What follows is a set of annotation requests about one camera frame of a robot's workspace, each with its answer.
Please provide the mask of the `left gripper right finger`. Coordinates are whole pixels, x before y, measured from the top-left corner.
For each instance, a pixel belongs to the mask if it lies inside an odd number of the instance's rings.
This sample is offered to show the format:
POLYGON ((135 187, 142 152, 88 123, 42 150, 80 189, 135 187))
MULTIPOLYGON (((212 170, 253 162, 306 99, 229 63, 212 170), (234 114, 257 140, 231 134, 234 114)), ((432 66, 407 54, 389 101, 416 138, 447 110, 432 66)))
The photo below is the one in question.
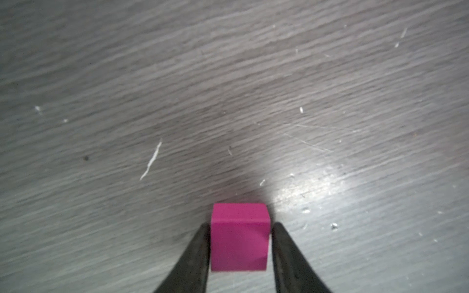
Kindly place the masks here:
POLYGON ((331 293, 280 222, 272 227, 272 259, 278 293, 331 293))

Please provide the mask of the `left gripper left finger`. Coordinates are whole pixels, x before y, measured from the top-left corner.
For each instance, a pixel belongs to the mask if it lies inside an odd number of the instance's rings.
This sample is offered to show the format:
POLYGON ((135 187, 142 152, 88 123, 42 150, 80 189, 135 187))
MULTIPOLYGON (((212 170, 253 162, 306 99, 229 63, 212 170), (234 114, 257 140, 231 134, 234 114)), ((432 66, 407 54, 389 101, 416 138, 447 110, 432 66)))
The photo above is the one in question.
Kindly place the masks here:
POLYGON ((210 225, 204 223, 154 293, 206 293, 210 252, 210 225))

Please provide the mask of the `magenta cube block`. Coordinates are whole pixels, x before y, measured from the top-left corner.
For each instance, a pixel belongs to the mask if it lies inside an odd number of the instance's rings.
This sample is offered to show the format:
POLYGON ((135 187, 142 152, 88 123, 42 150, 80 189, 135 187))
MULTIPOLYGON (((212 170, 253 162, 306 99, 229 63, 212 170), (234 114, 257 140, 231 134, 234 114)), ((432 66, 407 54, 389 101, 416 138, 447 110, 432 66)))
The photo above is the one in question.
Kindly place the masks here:
POLYGON ((216 203, 211 216, 211 270, 265 271, 271 218, 263 203, 216 203))

